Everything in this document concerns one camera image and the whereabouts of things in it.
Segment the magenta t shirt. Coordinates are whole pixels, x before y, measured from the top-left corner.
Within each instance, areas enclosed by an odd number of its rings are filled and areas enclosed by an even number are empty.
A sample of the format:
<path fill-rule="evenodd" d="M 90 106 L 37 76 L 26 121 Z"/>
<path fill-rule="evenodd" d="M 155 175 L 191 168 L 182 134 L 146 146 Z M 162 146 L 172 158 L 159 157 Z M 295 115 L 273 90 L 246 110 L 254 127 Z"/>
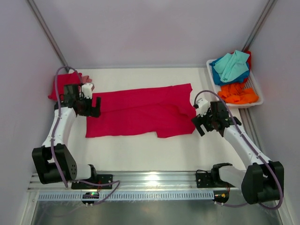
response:
<path fill-rule="evenodd" d="M 159 138 L 192 134 L 196 116 L 191 84 L 94 93 L 101 98 L 98 118 L 86 119 L 86 137 L 155 132 Z"/>

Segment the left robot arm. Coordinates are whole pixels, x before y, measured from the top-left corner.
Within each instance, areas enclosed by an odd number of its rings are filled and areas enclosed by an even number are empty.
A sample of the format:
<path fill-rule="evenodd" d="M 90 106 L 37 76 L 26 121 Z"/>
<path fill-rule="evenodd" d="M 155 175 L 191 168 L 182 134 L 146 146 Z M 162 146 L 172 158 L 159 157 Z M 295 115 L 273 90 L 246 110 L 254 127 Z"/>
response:
<path fill-rule="evenodd" d="M 68 148 L 71 128 L 78 116 L 100 116 L 101 98 L 93 98 L 94 84 L 69 84 L 63 94 L 57 96 L 54 119 L 49 134 L 39 148 L 32 151 L 32 159 L 42 184 L 82 180 L 87 188 L 98 183 L 96 169 L 92 164 L 80 164 L 74 151 Z"/>

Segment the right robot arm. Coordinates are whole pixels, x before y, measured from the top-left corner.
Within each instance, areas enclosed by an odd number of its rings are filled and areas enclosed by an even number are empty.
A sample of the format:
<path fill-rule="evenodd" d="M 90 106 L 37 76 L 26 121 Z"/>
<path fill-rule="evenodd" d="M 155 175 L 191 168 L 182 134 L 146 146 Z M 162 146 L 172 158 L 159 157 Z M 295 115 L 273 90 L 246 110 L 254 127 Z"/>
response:
<path fill-rule="evenodd" d="M 204 178 L 216 187 L 236 187 L 248 204 L 262 204 L 278 201 L 284 196 L 284 167 L 265 156 L 250 140 L 241 122 L 232 116 L 222 101 L 201 98 L 194 107 L 200 113 L 192 119 L 200 136 L 207 132 L 218 132 L 237 152 L 245 170 L 239 170 L 231 163 L 213 165 L 204 172 Z"/>

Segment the folded red t shirt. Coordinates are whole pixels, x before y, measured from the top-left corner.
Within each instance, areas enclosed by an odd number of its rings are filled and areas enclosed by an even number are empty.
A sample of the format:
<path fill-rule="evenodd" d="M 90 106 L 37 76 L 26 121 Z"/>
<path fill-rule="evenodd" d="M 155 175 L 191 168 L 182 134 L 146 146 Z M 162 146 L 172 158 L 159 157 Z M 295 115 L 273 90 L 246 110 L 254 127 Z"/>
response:
<path fill-rule="evenodd" d="M 61 74 L 58 75 L 57 78 L 57 89 L 58 89 L 58 94 L 60 96 L 60 99 L 63 99 L 63 94 L 64 94 L 64 86 L 69 85 L 69 84 L 80 84 L 80 78 L 82 77 L 82 73 L 76 73 L 73 72 L 71 74 Z M 52 91 L 50 95 L 48 96 L 49 99 L 57 101 L 57 96 L 56 96 L 56 91 L 55 91 L 55 82 L 53 82 L 52 85 Z"/>

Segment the folded salmon pink t shirt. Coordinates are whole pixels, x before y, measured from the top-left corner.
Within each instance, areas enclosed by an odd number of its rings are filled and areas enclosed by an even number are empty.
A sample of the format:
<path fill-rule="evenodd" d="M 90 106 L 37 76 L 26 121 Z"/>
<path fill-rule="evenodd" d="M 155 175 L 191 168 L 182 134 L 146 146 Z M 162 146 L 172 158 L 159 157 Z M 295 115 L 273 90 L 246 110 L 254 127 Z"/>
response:
<path fill-rule="evenodd" d="M 81 77 L 80 81 L 80 90 L 90 90 L 93 91 L 95 88 L 94 83 L 92 82 L 92 79 L 88 75 L 84 75 Z"/>

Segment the orange t shirt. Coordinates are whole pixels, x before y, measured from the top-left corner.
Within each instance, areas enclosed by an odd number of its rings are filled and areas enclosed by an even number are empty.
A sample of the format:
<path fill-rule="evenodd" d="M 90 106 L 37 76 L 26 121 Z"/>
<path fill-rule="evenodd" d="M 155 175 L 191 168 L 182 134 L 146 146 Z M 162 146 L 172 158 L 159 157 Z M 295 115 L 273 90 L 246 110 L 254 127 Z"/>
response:
<path fill-rule="evenodd" d="M 244 83 L 232 83 L 221 87 L 218 95 L 228 104 L 247 104 L 258 100 L 252 88 L 244 88 Z"/>

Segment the blue t shirt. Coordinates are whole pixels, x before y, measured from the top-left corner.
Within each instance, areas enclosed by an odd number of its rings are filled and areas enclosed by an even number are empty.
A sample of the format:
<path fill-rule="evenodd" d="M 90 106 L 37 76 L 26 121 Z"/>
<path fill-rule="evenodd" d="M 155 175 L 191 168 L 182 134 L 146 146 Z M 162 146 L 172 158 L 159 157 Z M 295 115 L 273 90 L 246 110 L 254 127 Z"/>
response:
<path fill-rule="evenodd" d="M 220 58 L 209 63 L 209 67 L 211 67 L 211 71 L 212 71 L 213 82 L 216 85 L 224 86 L 224 85 L 232 84 L 232 83 L 245 83 L 247 81 L 247 79 L 250 75 L 250 65 L 248 62 L 246 62 L 246 66 L 248 68 L 247 71 L 245 71 L 243 74 L 241 74 L 239 77 L 237 77 L 236 79 L 234 79 L 231 82 L 222 82 L 220 80 L 219 74 L 216 72 L 216 70 L 213 67 L 216 64 L 216 62 L 218 62 L 219 60 L 220 60 Z"/>

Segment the white plastic basket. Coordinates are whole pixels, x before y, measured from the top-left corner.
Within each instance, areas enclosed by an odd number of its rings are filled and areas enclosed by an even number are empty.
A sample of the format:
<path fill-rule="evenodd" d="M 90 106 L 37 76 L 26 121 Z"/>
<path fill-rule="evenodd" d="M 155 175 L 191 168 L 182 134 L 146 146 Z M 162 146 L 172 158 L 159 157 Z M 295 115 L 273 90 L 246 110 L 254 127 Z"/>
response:
<path fill-rule="evenodd" d="M 212 63 L 213 61 L 215 61 L 215 59 L 208 60 L 206 62 L 206 66 L 207 66 L 207 70 L 209 73 L 209 78 L 210 78 L 210 82 L 212 85 L 212 89 L 215 93 L 218 94 L 218 92 L 221 91 L 221 86 L 216 85 L 213 80 L 212 66 L 210 65 L 210 63 Z M 252 88 L 254 93 L 258 96 L 258 100 L 256 102 L 247 103 L 247 104 L 227 104 L 229 107 L 231 107 L 231 108 L 250 108 L 252 106 L 261 105 L 263 103 L 264 98 L 263 98 L 262 91 L 261 91 L 260 86 L 257 83 L 252 71 L 250 71 L 250 75 L 248 77 L 248 80 L 245 82 L 244 88 L 246 88 L 246 89 Z"/>

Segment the turquoise t shirt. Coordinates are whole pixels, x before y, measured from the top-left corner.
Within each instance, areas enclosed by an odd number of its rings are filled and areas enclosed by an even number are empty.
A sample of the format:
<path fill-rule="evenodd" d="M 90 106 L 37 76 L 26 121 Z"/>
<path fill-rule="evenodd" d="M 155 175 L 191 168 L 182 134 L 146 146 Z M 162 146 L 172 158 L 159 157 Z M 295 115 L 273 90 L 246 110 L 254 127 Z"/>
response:
<path fill-rule="evenodd" d="M 246 66 L 248 57 L 248 54 L 235 50 L 221 57 L 213 67 L 222 82 L 231 82 L 248 70 Z"/>

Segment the red t shirt in basket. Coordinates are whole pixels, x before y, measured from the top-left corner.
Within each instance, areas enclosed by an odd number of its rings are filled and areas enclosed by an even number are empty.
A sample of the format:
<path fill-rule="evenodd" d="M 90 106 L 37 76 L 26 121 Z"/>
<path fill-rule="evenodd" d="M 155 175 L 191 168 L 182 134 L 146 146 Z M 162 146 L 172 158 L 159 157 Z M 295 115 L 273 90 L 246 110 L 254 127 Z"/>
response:
<path fill-rule="evenodd" d="M 250 71 L 251 70 L 251 52 L 250 51 L 245 51 L 244 53 L 246 53 L 246 54 L 248 54 L 249 55 L 249 57 L 248 57 L 248 59 L 247 59 L 247 61 L 246 61 L 246 65 L 247 65 L 247 67 L 248 67 L 248 70 Z"/>

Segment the right black connector board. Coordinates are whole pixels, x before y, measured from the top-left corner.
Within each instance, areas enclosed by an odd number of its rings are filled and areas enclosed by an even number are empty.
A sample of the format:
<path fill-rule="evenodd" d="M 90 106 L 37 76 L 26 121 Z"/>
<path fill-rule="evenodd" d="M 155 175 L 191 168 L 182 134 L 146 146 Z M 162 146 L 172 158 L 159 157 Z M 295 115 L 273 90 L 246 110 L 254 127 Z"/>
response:
<path fill-rule="evenodd" d="M 225 204 L 229 200 L 228 192 L 214 192 L 213 194 L 213 202 L 219 204 Z"/>

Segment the black connector board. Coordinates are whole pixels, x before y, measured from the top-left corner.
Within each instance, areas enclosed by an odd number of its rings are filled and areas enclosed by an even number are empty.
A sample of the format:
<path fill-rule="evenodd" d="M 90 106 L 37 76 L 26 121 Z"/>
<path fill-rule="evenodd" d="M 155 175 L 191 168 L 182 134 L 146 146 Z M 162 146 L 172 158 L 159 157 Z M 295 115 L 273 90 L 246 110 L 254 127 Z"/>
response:
<path fill-rule="evenodd" d="M 82 203 L 87 206 L 93 206 L 99 200 L 99 193 L 98 192 L 86 192 L 82 195 L 81 201 Z"/>
<path fill-rule="evenodd" d="M 229 200 L 228 192 L 214 192 L 213 194 L 213 202 L 219 204 L 225 204 Z"/>

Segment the left black connector board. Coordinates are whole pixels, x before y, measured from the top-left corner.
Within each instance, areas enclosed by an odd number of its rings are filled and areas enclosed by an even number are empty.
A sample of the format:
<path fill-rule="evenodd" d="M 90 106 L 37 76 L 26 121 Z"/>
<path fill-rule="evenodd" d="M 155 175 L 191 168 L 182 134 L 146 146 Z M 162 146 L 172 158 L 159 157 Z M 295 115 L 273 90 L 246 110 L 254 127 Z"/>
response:
<path fill-rule="evenodd" d="M 82 195 L 81 201 L 82 203 L 87 206 L 93 206 L 99 200 L 99 193 L 98 192 L 86 192 Z"/>

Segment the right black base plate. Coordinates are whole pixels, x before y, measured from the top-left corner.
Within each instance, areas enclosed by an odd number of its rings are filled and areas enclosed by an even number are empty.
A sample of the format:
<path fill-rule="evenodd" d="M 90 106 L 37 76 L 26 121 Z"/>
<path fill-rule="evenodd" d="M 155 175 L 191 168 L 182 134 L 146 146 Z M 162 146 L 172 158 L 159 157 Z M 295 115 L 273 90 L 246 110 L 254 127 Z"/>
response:
<path fill-rule="evenodd" d="M 197 188 L 234 188 L 228 182 L 222 181 L 216 172 L 197 170 L 195 172 Z"/>

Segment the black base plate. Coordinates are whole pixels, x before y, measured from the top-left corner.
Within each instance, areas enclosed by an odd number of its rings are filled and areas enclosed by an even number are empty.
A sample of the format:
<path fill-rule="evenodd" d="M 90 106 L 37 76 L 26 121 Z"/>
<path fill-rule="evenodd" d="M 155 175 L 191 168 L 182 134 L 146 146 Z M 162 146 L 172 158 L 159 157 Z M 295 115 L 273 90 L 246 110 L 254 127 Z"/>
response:
<path fill-rule="evenodd" d="M 71 185 L 71 189 L 80 190 L 80 189 L 112 189 L 113 175 L 112 174 L 97 174 L 94 178 L 85 179 L 83 181 L 92 183 L 92 184 L 108 184 L 108 186 L 94 186 L 91 184 L 87 184 L 84 182 L 73 182 Z"/>
<path fill-rule="evenodd" d="M 234 188 L 228 182 L 222 181 L 216 172 L 197 170 L 195 172 L 197 188 Z"/>

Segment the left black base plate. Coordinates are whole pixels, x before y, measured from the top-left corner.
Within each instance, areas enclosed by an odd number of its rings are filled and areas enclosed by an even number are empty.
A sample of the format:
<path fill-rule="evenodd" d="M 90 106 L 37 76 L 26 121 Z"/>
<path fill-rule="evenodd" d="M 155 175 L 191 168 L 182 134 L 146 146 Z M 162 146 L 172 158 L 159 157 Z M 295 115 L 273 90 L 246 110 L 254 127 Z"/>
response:
<path fill-rule="evenodd" d="M 92 183 L 92 184 L 108 184 L 108 186 L 94 186 L 91 184 L 87 184 L 84 182 L 73 182 L 71 185 L 71 189 L 80 190 L 80 189 L 112 189 L 113 175 L 112 174 L 97 174 L 94 178 L 85 179 L 83 181 Z"/>

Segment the aluminium front rail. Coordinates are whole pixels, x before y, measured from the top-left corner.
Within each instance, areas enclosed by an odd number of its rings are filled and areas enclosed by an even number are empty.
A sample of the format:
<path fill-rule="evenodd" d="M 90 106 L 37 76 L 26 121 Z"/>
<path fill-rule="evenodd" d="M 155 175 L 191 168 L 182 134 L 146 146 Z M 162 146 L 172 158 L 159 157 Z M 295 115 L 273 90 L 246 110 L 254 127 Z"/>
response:
<path fill-rule="evenodd" d="M 129 172 L 129 171 L 100 171 L 100 174 L 112 174 L 113 181 L 120 181 L 117 191 L 177 191 L 177 190 L 225 190 L 229 184 L 212 186 L 204 183 L 202 179 L 200 188 L 197 186 L 196 171 L 152 171 L 152 172 Z M 28 192 L 55 192 L 55 191 L 95 191 L 97 187 L 87 189 L 72 189 L 71 183 L 65 187 L 62 182 L 42 184 L 37 173 L 32 174 L 27 191 Z"/>

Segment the left aluminium corner post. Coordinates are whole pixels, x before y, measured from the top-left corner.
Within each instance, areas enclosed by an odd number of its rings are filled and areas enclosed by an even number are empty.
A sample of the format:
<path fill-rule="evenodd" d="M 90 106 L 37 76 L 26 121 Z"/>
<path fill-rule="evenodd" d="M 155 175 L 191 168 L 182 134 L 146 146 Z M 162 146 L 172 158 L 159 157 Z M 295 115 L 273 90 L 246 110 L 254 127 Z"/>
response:
<path fill-rule="evenodd" d="M 36 2 L 34 0 L 25 0 L 25 2 L 27 3 L 29 9 L 33 13 L 35 19 L 37 20 L 40 28 L 42 29 L 47 41 L 51 45 L 51 47 L 52 47 L 54 53 L 56 54 L 56 56 L 58 57 L 60 63 L 63 66 L 68 66 L 68 63 L 67 63 L 65 57 L 63 56 L 54 36 L 52 35 L 44 17 L 42 16 Z"/>

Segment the aluminium corner post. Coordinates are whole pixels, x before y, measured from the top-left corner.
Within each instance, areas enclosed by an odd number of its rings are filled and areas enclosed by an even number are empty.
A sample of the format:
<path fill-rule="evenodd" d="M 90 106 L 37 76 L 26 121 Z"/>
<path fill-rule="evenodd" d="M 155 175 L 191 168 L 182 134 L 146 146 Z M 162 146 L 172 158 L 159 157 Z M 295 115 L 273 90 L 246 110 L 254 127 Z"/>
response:
<path fill-rule="evenodd" d="M 270 15 L 270 13 L 272 12 L 273 8 L 275 7 L 276 3 L 278 2 L 278 0 L 268 0 L 262 10 L 262 12 L 260 13 L 253 29 L 251 30 L 243 48 L 242 51 L 246 52 L 250 49 L 250 47 L 252 46 L 254 40 L 256 39 L 256 37 L 258 36 L 260 30 L 262 29 L 264 23 L 266 22 L 268 16 Z"/>
<path fill-rule="evenodd" d="M 44 17 L 42 16 L 36 2 L 34 0 L 25 0 L 25 2 L 27 3 L 29 9 L 33 13 L 35 19 L 37 20 L 40 28 L 42 29 L 47 41 L 51 45 L 51 47 L 52 47 L 54 53 L 56 54 L 56 56 L 58 57 L 60 63 L 63 66 L 68 66 L 68 63 L 67 63 L 65 57 L 63 56 L 54 36 L 52 35 Z"/>

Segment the right aluminium corner post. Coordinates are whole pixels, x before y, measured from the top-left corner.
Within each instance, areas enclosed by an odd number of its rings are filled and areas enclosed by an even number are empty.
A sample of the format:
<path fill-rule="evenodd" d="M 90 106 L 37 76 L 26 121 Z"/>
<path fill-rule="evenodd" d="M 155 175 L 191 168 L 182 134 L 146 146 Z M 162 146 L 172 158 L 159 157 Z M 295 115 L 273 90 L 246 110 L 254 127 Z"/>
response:
<path fill-rule="evenodd" d="M 253 29 L 251 30 L 243 48 L 242 51 L 246 52 L 250 49 L 250 47 L 252 46 L 254 40 L 256 39 L 256 37 L 258 36 L 260 30 L 262 29 L 264 23 L 266 22 L 268 16 L 270 15 L 270 13 L 272 12 L 273 8 L 275 7 L 276 3 L 278 2 L 278 0 L 268 0 L 262 10 L 262 12 L 260 13 Z"/>

